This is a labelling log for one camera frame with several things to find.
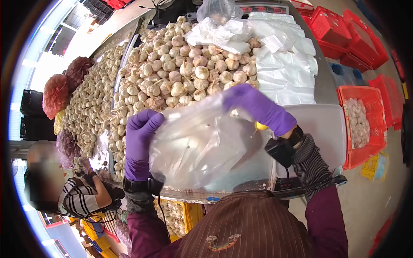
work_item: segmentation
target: pile of garlic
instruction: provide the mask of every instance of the pile of garlic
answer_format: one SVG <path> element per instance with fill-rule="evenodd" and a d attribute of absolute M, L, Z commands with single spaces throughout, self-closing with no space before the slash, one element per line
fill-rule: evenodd
<path fill-rule="evenodd" d="M 248 40 L 249 51 L 233 54 L 215 45 L 190 46 L 184 34 L 191 25 L 184 16 L 159 31 L 146 30 L 142 44 L 132 49 L 114 95 L 109 147 L 116 161 L 114 181 L 121 182 L 125 164 L 125 130 L 130 116 L 144 109 L 155 111 L 190 106 L 207 95 L 239 83 L 258 88 L 255 53 L 261 44 Z"/>
<path fill-rule="evenodd" d="M 77 140 L 82 156 L 92 158 L 97 137 L 109 130 L 113 87 L 127 45 L 128 42 L 124 42 L 112 47 L 100 62 L 89 68 L 66 107 L 63 127 Z"/>
<path fill-rule="evenodd" d="M 158 217 L 163 220 L 161 209 L 158 206 L 158 200 L 155 199 L 155 209 Z M 165 214 L 165 224 L 169 234 L 183 237 L 186 235 L 185 222 L 183 218 L 183 207 L 180 203 L 161 199 L 161 207 Z"/>

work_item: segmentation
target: maroon sleeve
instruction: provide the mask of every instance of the maroon sleeve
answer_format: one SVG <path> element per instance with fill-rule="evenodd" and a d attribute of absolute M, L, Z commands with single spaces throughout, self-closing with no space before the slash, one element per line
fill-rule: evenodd
<path fill-rule="evenodd" d="M 335 186 L 314 195 L 307 204 L 305 216 L 313 257 L 348 257 L 349 244 Z"/>
<path fill-rule="evenodd" d="M 156 213 L 142 212 L 128 214 L 129 237 L 132 241 L 131 258 L 175 257 L 180 239 L 172 244 L 168 230 Z"/>

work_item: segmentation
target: red mesh sack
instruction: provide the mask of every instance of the red mesh sack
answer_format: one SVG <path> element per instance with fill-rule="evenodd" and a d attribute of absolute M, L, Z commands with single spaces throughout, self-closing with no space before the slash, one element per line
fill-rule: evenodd
<path fill-rule="evenodd" d="M 72 166 L 72 161 L 75 155 L 79 157 L 80 147 L 76 144 L 75 139 L 68 130 L 61 130 L 57 135 L 56 147 L 60 156 L 60 163 L 64 169 Z"/>
<path fill-rule="evenodd" d="M 83 77 L 89 72 L 91 66 L 92 61 L 87 57 L 77 57 L 70 63 L 65 73 L 69 84 L 69 93 L 75 91 L 82 83 Z"/>
<path fill-rule="evenodd" d="M 55 118 L 57 112 L 66 107 L 69 102 L 69 87 L 66 76 L 53 75 L 45 85 L 43 91 L 43 111 L 49 119 Z"/>

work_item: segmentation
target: scale display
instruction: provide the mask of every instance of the scale display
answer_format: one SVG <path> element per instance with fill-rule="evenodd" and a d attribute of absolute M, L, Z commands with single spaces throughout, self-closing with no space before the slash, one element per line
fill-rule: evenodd
<path fill-rule="evenodd" d="M 289 14 L 288 7 L 284 6 L 240 6 L 244 13 L 268 12 L 272 14 Z"/>

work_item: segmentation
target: hand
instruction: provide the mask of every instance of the hand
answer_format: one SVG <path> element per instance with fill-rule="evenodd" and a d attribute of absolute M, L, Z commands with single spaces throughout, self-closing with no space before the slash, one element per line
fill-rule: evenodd
<path fill-rule="evenodd" d="M 146 109 L 131 116 L 126 125 L 125 177 L 146 181 L 149 176 L 149 145 L 164 116 Z"/>
<path fill-rule="evenodd" d="M 245 109 L 254 120 L 268 126 L 274 132 L 274 136 L 286 134 L 297 124 L 297 120 L 283 107 L 272 102 L 250 84 L 243 83 L 231 87 L 224 96 L 224 108 Z"/>

